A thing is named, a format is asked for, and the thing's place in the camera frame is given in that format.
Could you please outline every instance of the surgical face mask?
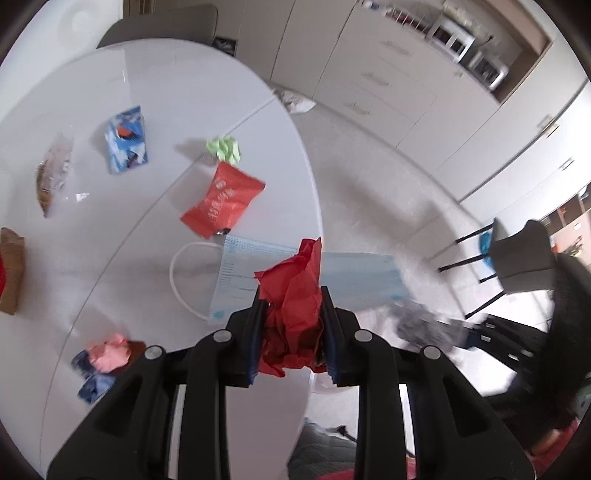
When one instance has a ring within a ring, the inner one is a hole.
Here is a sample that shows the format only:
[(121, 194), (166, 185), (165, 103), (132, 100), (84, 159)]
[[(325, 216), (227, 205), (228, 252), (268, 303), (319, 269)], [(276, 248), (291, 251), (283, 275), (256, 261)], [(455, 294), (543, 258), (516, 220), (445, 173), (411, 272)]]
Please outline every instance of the surgical face mask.
[[(194, 244), (219, 247), (211, 242)], [(210, 310), (206, 314), (192, 309), (174, 285), (174, 264), (182, 251), (175, 255), (170, 265), (170, 281), (175, 295), (197, 317), (221, 325), (228, 321), (233, 312), (252, 305), (258, 288), (254, 272), (267, 270), (297, 252), (295, 248), (228, 235)], [(393, 257), (387, 255), (324, 252), (320, 263), (320, 285), (328, 287), (336, 307), (353, 312), (408, 296)]]

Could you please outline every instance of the mask ear loop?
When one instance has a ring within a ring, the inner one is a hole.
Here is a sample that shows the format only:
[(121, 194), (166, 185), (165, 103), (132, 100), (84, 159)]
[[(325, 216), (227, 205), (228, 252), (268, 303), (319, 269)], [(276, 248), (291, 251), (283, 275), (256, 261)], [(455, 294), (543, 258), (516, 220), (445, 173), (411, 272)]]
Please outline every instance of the mask ear loop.
[(185, 307), (188, 311), (190, 311), (193, 315), (195, 315), (197, 318), (200, 318), (200, 319), (208, 322), (209, 315), (204, 315), (203, 313), (198, 312), (197, 310), (192, 308), (186, 301), (184, 301), (182, 296), (178, 292), (176, 285), (174, 284), (174, 266), (177, 263), (177, 259), (178, 259), (179, 255), (185, 251), (186, 248), (191, 247), (193, 245), (205, 245), (207, 247), (223, 248), (223, 246), (221, 246), (221, 245), (214, 244), (212, 242), (206, 242), (206, 241), (191, 242), (191, 243), (185, 245), (184, 247), (181, 248), (181, 250), (179, 250), (178, 252), (176, 252), (174, 254), (174, 257), (170, 262), (170, 268), (168, 269), (168, 279), (170, 280), (170, 288), (173, 289), (174, 296), (177, 297), (177, 300), (180, 302), (180, 304), (183, 307)]

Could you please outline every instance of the white tiled floor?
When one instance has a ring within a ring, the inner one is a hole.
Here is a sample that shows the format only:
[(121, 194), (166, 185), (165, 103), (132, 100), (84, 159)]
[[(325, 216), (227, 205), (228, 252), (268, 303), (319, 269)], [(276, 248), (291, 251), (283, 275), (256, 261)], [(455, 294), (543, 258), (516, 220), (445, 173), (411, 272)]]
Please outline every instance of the white tiled floor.
[[(500, 291), (496, 280), (478, 284), (488, 272), (483, 265), (437, 272), (478, 254), (475, 239), (450, 245), (481, 226), (429, 177), (321, 105), (293, 120), (316, 178), (326, 250), (393, 255), (415, 299), (446, 316), (461, 318), (460, 308), (469, 312)], [(486, 312), (543, 328), (551, 304), (544, 293), (527, 293), (504, 297)], [(379, 333), (392, 335), (383, 325)], [(508, 368), (480, 351), (459, 351), (457, 364), (483, 394), (503, 389), (510, 378)], [(312, 393), (307, 415), (326, 427), (345, 424), (356, 434), (357, 408), (355, 389)]]

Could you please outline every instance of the gray cloth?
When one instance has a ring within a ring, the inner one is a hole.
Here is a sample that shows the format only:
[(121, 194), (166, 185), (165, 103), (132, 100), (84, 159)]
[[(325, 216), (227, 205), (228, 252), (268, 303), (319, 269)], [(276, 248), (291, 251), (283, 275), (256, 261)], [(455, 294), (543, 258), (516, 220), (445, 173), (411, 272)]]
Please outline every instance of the gray cloth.
[(399, 300), (390, 306), (390, 311), (398, 319), (398, 336), (408, 342), (406, 350), (418, 352), (424, 346), (434, 345), (447, 354), (462, 345), (469, 332), (463, 321), (442, 322), (438, 315), (414, 300)]
[(290, 480), (316, 480), (322, 475), (351, 470), (355, 467), (356, 448), (355, 442), (331, 436), (306, 419), (287, 465)]

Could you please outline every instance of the microwave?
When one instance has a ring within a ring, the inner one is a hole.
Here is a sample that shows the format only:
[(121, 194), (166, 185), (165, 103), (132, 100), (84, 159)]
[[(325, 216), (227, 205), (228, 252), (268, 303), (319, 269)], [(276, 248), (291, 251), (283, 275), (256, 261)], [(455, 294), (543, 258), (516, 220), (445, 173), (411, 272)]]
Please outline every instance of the microwave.
[(509, 68), (499, 57), (479, 50), (468, 64), (468, 70), (478, 78), (491, 92), (499, 86), (509, 73)]
[(427, 39), (458, 63), (474, 43), (474, 35), (451, 18), (441, 15), (427, 33)]

